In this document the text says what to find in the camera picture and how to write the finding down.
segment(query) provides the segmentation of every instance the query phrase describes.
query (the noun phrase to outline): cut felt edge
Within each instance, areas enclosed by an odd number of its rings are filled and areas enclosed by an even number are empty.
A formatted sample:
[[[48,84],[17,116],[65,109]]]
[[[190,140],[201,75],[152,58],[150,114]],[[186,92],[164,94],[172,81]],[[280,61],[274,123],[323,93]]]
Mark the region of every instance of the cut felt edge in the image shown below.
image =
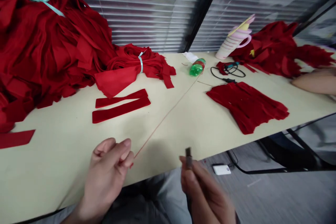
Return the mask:
[[[0,134],[0,149],[26,145],[30,142],[35,130]]]

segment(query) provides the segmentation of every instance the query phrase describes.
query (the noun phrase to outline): pile of red felt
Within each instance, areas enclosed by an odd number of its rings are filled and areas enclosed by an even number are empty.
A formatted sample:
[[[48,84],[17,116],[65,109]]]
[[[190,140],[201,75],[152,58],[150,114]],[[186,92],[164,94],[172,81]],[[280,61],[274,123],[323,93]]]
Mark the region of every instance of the pile of red felt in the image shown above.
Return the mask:
[[[252,134],[254,129],[271,119],[285,119],[288,109],[244,82],[213,87],[207,95],[230,110],[243,134]]]
[[[336,62],[326,52],[316,46],[298,47],[293,40],[293,32],[297,24],[286,25],[283,21],[266,25],[260,32],[252,35],[251,42],[234,50],[230,56],[240,61],[252,72],[254,67],[267,74],[293,78],[301,75],[301,67],[294,61],[299,59],[317,68]]]
[[[111,35],[107,21],[83,0],[0,0],[0,133],[34,107],[95,82],[107,97],[115,96],[140,73],[141,52],[146,76],[174,87],[175,69],[162,55],[118,47]]]

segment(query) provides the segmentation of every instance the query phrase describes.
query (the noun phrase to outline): wire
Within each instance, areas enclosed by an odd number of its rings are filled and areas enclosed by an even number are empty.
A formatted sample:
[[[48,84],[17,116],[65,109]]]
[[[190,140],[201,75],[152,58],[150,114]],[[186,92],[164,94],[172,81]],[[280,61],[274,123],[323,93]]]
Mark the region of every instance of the wire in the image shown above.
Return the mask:
[[[212,75],[215,76],[215,77],[218,78],[218,79],[223,79],[223,78],[219,78],[218,76],[214,75],[214,73],[212,72],[212,69],[213,69],[213,68],[215,68],[215,69],[217,69],[217,70],[219,71],[219,69],[216,68],[216,67],[214,67],[214,66],[213,66],[213,67],[210,67],[210,72],[212,73]]]
[[[221,79],[222,81],[225,81],[226,83],[231,83],[231,82],[233,82],[233,83],[237,83],[236,80],[228,79],[228,78],[219,78],[218,76],[214,75],[214,73],[212,72],[212,69],[213,69],[213,68],[215,68],[215,69],[217,69],[217,70],[219,70],[219,69],[216,68],[216,67],[214,67],[214,66],[213,66],[213,67],[210,67],[210,72],[211,72],[212,75],[215,76],[216,78]]]
[[[236,75],[236,74],[234,74],[234,72],[236,72],[236,71],[239,71],[239,72],[241,72],[242,74],[243,74],[243,76],[239,76],[239,75]],[[229,74],[232,74],[233,76],[236,76],[236,77],[241,77],[241,78],[243,78],[243,77],[245,77],[246,76],[246,74],[242,71],[242,70],[240,70],[240,69],[238,69],[238,65],[234,65],[233,67],[231,67],[231,68],[229,68],[229,69],[223,69],[223,71],[226,71],[226,72],[228,72]]]

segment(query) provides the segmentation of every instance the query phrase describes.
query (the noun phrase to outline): red fabric strip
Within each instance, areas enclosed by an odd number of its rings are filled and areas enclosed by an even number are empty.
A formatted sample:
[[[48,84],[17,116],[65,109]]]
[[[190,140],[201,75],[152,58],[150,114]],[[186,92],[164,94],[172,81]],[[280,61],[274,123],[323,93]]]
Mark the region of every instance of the red fabric strip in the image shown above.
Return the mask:
[[[0,134],[0,149],[26,145],[30,142],[35,130]]]
[[[118,107],[110,108],[107,110],[96,110],[92,112],[92,123],[100,123],[108,119],[126,114],[128,112],[146,107],[150,104],[148,97],[142,97],[138,100],[120,105]]]
[[[122,100],[128,100],[128,99],[138,99],[142,97],[147,97],[148,94],[146,92],[146,89],[141,89],[139,91],[136,91],[132,94],[129,94],[125,97],[113,97],[111,99],[109,98],[101,98],[96,100],[96,109],[99,109],[101,107],[106,107],[108,105],[112,105],[114,103],[121,102]]]

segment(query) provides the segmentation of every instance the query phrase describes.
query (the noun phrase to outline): beige tabletop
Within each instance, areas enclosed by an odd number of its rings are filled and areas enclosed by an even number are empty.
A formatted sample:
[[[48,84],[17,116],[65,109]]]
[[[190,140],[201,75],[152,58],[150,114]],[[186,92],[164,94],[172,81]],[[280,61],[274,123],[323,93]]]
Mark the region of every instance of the beige tabletop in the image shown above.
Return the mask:
[[[271,120],[253,134],[243,135],[229,111],[205,94],[211,86],[224,84],[210,73],[219,60],[212,52],[195,54],[207,62],[199,77],[189,76],[191,63],[182,54],[164,54],[176,69],[177,75],[171,77],[175,88],[166,89],[163,81],[139,74],[118,95],[145,88],[151,101],[147,107],[92,124],[95,100],[104,97],[94,85],[50,107],[35,109],[17,123],[15,132],[36,132],[28,145],[0,149],[1,223],[23,221],[76,203],[83,193],[91,152],[108,137],[117,142],[131,138],[132,151],[141,149],[127,175],[127,185],[180,166],[178,156],[186,147],[192,147],[194,158],[203,159],[336,112],[336,102],[327,96],[240,66],[246,77],[236,77],[237,81],[282,102],[290,112],[285,120]]]

